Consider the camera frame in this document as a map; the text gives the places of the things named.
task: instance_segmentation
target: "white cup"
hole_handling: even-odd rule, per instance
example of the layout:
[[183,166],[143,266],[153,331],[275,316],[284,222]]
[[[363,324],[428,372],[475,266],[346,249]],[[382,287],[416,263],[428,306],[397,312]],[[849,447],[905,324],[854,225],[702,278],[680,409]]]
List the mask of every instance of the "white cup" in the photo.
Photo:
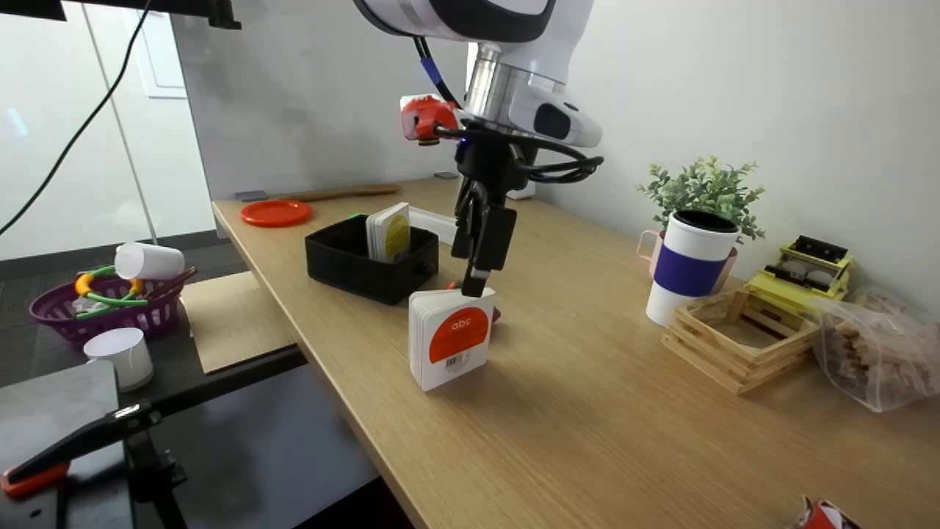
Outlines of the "white cup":
[[153,379],[147,337],[138,325],[118,325],[84,341],[89,362],[112,362],[119,391],[138,391]]
[[185,271],[185,256],[177,247],[119,244],[113,249],[113,272],[119,278],[171,278]]
[[651,272],[645,316],[670,325],[676,309],[714,293],[738,230],[714,215],[673,215]]

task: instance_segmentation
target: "blue label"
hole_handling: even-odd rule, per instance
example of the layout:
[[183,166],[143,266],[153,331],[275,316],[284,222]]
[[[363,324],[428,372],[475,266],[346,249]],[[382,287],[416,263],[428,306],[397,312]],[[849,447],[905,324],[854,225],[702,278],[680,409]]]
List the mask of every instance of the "blue label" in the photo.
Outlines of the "blue label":
[[661,244],[655,260],[655,285],[679,297],[707,297],[722,266],[726,260],[700,260]]

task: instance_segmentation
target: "red object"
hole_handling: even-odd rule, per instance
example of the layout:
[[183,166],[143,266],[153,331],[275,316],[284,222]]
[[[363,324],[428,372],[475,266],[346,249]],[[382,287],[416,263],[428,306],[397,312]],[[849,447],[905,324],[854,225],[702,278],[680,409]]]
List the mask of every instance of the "red object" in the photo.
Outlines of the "red object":
[[43,473],[34,473],[33,478],[24,478],[24,482],[6,482],[6,475],[0,475],[0,490],[12,500],[27,500],[27,496],[47,490],[65,478],[68,478],[68,465],[55,465]]
[[435,97],[412,100],[401,108],[401,131],[416,143],[437,143],[437,130],[460,130],[456,112]]
[[[824,507],[838,512],[843,523],[832,523]],[[817,503],[808,503],[808,515],[805,515],[805,523],[798,529],[858,529],[854,521],[849,521],[838,506],[824,503],[824,500],[817,500]]]
[[432,363],[485,344],[488,331],[491,331],[491,319],[482,309],[460,309],[448,313],[432,337]]
[[297,200],[260,200],[241,208],[241,221],[253,225],[293,225],[309,216],[315,216],[315,208]]

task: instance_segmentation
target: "black container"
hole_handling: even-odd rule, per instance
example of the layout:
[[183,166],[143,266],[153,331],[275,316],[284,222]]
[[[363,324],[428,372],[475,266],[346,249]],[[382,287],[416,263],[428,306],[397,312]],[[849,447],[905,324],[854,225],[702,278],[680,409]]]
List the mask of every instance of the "black container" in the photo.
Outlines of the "black container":
[[306,237],[306,271],[318,281],[394,306],[437,272],[437,234],[412,225],[412,249],[384,263],[368,256],[363,216],[348,216]]

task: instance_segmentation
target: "colorful toy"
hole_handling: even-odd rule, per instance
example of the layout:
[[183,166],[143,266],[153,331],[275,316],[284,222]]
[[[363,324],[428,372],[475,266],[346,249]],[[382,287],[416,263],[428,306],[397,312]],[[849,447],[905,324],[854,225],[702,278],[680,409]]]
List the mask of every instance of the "colorful toy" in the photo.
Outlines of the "colorful toy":
[[84,271],[72,287],[75,287],[75,316],[99,316],[99,313],[109,313],[109,312],[118,312],[118,309],[128,309],[128,306],[147,306],[147,300],[140,297],[143,293],[143,281],[140,278],[128,278],[128,287],[122,297],[103,297],[94,291],[94,278],[96,275],[118,275],[113,272],[113,263],[109,266],[94,266],[94,271]]

